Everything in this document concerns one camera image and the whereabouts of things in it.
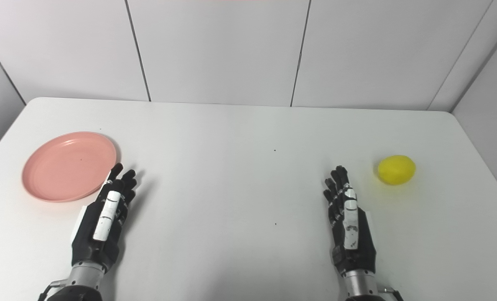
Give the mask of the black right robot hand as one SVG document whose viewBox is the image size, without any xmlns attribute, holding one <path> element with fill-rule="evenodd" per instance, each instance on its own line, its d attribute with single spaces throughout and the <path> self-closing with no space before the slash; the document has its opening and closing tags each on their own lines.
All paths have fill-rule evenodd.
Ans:
<svg viewBox="0 0 497 301">
<path fill-rule="evenodd" d="M 344 166 L 331 170 L 324 181 L 323 195 L 328 202 L 328 219 L 334 239 L 331 256 L 341 275 L 354 270 L 376 272 L 377 252 L 366 213 L 358 204 L 357 194 Z"/>
</svg>

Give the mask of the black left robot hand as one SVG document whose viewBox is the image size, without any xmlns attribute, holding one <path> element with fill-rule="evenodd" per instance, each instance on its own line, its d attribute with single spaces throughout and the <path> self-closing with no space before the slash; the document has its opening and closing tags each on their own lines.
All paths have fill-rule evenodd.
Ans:
<svg viewBox="0 0 497 301">
<path fill-rule="evenodd" d="M 106 273 L 116 263 L 120 235 L 137 185 L 133 169 L 118 177 L 122 171 L 123 165 L 116 163 L 95 201 L 85 207 L 72 241 L 72 265 L 95 263 Z"/>
</svg>

